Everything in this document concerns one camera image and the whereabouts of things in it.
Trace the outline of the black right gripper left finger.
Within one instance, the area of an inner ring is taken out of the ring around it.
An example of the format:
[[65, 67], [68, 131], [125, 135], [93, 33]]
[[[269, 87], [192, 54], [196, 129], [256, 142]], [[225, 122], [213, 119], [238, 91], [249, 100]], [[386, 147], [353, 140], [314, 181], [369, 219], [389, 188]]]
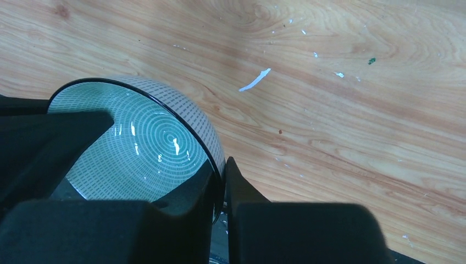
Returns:
[[1, 97], [1, 263], [208, 263], [209, 162], [154, 203], [51, 199], [113, 123], [103, 111], [47, 114], [44, 100]]

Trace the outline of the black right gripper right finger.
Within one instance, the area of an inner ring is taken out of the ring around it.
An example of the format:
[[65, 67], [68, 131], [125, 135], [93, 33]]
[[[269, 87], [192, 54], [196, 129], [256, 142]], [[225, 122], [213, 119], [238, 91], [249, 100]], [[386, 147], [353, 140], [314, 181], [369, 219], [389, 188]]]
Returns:
[[231, 263], [393, 263], [375, 216], [340, 202], [272, 202], [225, 165]]

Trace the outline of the pale green striped bowl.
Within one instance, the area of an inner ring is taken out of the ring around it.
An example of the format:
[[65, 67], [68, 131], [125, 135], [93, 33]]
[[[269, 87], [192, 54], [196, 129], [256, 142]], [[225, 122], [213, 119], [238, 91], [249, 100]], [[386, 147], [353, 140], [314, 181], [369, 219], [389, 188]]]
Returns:
[[140, 76], [84, 78], [57, 90], [49, 114], [105, 111], [113, 125], [66, 175], [87, 200], [156, 201], [209, 164], [224, 200], [225, 156], [213, 124], [179, 90]]

